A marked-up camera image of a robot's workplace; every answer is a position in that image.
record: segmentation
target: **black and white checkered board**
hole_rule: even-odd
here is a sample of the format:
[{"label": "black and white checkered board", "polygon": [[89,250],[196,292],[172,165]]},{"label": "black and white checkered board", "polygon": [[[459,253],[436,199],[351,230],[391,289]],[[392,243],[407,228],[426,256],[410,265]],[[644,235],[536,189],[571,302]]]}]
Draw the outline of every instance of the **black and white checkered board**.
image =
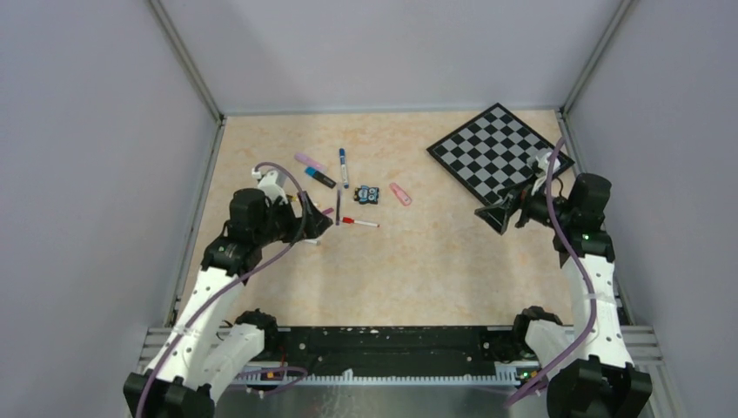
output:
[{"label": "black and white checkered board", "polygon": [[[502,104],[495,104],[427,148],[447,171],[485,206],[495,203],[502,187],[517,184],[531,175],[527,161],[539,150],[553,149],[530,126]],[[558,176],[574,164],[559,155]]]}]

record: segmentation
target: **pink highlighter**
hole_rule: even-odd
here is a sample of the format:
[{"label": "pink highlighter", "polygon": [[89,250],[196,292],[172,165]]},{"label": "pink highlighter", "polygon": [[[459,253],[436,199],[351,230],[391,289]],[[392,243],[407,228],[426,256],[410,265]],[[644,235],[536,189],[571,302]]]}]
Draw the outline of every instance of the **pink highlighter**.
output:
[{"label": "pink highlighter", "polygon": [[320,164],[318,161],[306,156],[302,152],[298,152],[295,154],[295,159],[299,161],[300,163],[307,165],[308,167],[312,167],[319,172],[325,171],[325,165]]},{"label": "pink highlighter", "polygon": [[410,199],[410,196],[408,196],[407,193],[402,190],[402,187],[397,185],[397,183],[390,183],[390,189],[397,197],[399,202],[402,204],[402,206],[409,206],[413,202],[413,200]]}]

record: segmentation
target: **white wall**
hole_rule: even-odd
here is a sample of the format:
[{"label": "white wall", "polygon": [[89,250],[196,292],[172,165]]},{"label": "white wall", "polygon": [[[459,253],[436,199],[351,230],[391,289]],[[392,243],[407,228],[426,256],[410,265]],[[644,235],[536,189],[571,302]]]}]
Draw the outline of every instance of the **white wall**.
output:
[{"label": "white wall", "polygon": [[225,113],[563,104],[617,0],[163,0]]},{"label": "white wall", "polygon": [[144,0],[0,7],[0,416],[119,416],[215,124]]},{"label": "white wall", "polygon": [[735,416],[738,3],[641,1],[571,116],[619,281],[694,417]]}]

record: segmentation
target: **beige marble surface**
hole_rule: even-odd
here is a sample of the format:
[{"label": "beige marble surface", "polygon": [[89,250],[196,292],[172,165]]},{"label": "beige marble surface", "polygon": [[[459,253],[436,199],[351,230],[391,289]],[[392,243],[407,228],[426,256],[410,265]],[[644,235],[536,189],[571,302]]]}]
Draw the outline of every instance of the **beige marble surface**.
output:
[{"label": "beige marble surface", "polygon": [[[377,206],[360,206],[347,193],[341,212],[381,227],[332,226],[321,246],[297,244],[249,282],[231,317],[260,307],[292,326],[503,325],[524,307],[541,305],[570,323],[553,232],[531,222],[500,237],[473,215],[480,202],[426,152],[476,113],[228,118],[185,298],[205,247],[228,218],[233,192],[255,186],[254,165],[284,165],[327,208],[335,206],[336,191],[307,177],[293,156],[310,155],[340,182],[338,149],[344,147],[352,189],[375,185],[381,192]],[[515,114],[549,141],[559,138],[553,111]],[[568,188],[571,172],[562,178]],[[392,195],[393,181],[413,198],[410,206]],[[281,246],[267,247],[265,260]]]}]

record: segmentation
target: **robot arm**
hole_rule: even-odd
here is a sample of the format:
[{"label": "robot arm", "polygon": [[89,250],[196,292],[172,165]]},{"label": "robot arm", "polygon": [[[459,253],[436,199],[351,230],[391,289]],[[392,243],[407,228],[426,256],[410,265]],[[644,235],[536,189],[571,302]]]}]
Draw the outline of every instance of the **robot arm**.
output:
[{"label": "robot arm", "polygon": [[262,259],[261,250],[272,242],[292,243],[304,224],[299,239],[315,239],[331,220],[303,196],[304,218],[297,218],[282,186],[285,176],[270,171],[259,179],[257,188],[241,189],[233,194],[231,217],[220,235],[205,249],[195,287],[184,311],[179,315],[162,350],[144,374],[130,374],[124,395],[132,414],[144,392],[145,383],[172,342],[178,344],[151,385],[144,405],[145,417],[214,416],[215,403],[243,366],[265,348],[263,321],[236,321],[230,335],[211,351],[215,335],[231,304],[243,286],[231,287],[214,300],[188,327],[205,303],[252,271]]},{"label": "robot arm", "polygon": [[[531,177],[506,189],[500,203],[475,213],[500,234],[518,210],[518,228],[530,219],[552,226],[546,195],[540,189],[549,156],[550,152],[534,159],[532,166],[535,171],[539,169],[538,178]],[[577,257],[575,260],[569,255],[561,237],[553,239],[553,248],[560,254],[561,268],[569,282],[574,333],[581,335],[586,331],[594,300],[597,314],[591,332],[572,350],[558,318],[538,307],[528,315],[519,315],[513,326],[513,334],[524,336],[542,367],[570,351],[543,376],[547,379],[548,414],[555,418],[637,416],[651,395],[650,376],[634,369],[622,339],[615,304],[613,244],[607,232],[602,231],[610,186],[603,177],[583,173],[577,176],[568,198],[553,199],[555,217]],[[587,271],[593,292],[587,288],[575,261]]]}]

